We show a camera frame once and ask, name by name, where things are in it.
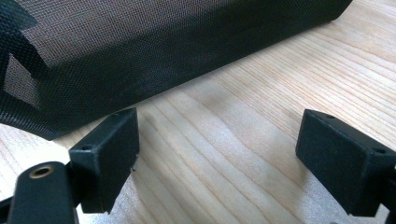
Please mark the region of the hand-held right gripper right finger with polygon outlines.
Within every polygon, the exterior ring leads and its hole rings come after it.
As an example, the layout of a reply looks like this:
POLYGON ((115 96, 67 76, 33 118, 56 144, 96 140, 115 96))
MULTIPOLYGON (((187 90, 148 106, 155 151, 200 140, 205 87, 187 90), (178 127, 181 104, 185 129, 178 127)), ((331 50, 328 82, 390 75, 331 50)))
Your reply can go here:
POLYGON ((396 217, 396 151, 340 119, 306 109, 296 156, 347 214, 396 217))

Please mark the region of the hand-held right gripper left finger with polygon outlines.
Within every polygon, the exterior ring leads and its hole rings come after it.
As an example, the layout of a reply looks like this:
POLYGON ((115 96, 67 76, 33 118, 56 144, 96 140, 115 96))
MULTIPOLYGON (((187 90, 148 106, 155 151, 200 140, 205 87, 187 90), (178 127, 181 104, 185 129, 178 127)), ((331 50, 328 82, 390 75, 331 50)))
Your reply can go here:
POLYGON ((130 108, 104 119, 69 150, 75 204, 88 214, 109 213, 138 154, 137 111, 130 108))

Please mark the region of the black mesh bag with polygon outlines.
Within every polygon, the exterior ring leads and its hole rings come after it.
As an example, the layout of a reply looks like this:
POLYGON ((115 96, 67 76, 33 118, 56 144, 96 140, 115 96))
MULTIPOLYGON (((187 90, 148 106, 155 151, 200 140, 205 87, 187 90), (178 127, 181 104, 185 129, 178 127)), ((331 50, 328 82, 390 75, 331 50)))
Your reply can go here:
POLYGON ((51 140, 337 19, 351 0, 0 0, 0 123, 51 140))

